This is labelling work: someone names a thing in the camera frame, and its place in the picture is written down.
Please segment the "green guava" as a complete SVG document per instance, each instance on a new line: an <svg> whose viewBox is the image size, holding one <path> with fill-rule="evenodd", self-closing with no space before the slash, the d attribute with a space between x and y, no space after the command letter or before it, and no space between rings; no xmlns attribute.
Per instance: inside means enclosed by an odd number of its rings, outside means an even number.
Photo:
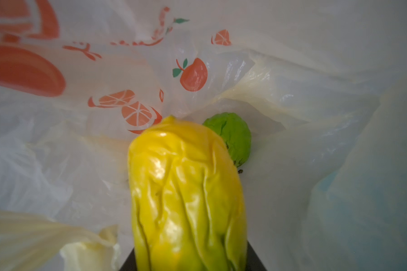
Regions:
<svg viewBox="0 0 407 271"><path fill-rule="evenodd" d="M248 159L252 147L252 133L247 123L237 114L224 112L203 122L225 142L234 165L238 168Z"/></svg>

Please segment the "yellow green mango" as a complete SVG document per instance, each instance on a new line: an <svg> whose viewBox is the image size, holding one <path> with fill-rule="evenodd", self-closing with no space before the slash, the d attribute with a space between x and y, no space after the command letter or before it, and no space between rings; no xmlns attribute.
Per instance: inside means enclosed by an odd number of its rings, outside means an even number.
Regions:
<svg viewBox="0 0 407 271"><path fill-rule="evenodd" d="M243 271L245 200L224 140L172 116L128 149L139 271Z"/></svg>

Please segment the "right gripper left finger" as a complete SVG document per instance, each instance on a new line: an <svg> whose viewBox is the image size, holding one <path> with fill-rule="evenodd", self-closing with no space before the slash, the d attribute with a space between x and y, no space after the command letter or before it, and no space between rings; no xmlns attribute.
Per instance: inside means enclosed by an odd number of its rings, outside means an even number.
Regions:
<svg viewBox="0 0 407 271"><path fill-rule="evenodd" d="M137 264L136 264L136 257L135 257L135 250L133 249L127 259L125 260L124 264L120 268L120 271L137 271Z"/></svg>

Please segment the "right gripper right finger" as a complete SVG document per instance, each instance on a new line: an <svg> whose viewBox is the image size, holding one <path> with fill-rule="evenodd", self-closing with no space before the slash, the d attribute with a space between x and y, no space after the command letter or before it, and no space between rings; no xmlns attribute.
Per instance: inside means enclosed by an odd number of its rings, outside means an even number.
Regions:
<svg viewBox="0 0 407 271"><path fill-rule="evenodd" d="M267 271L260 258L254 251L251 244L248 242L247 259L246 259L246 271Z"/></svg>

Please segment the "cream plastic bag orange print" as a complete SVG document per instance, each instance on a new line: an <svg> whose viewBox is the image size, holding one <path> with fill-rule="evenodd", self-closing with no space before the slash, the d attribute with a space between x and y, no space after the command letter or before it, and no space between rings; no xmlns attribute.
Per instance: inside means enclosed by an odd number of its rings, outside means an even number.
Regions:
<svg viewBox="0 0 407 271"><path fill-rule="evenodd" d="M0 1L0 271L119 271L130 144L224 112L267 271L407 271L407 1Z"/></svg>

